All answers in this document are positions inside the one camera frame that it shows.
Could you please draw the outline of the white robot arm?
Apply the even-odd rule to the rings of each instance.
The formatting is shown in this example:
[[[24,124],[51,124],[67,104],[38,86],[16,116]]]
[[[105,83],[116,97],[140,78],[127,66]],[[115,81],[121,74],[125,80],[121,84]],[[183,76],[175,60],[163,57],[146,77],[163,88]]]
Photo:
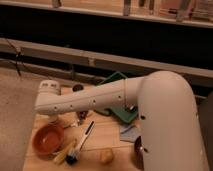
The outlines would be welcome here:
[[[44,80],[35,110],[53,116],[126,105],[138,108],[144,171],[210,171],[195,95],[175,72],[157,71],[65,95],[58,82]]]

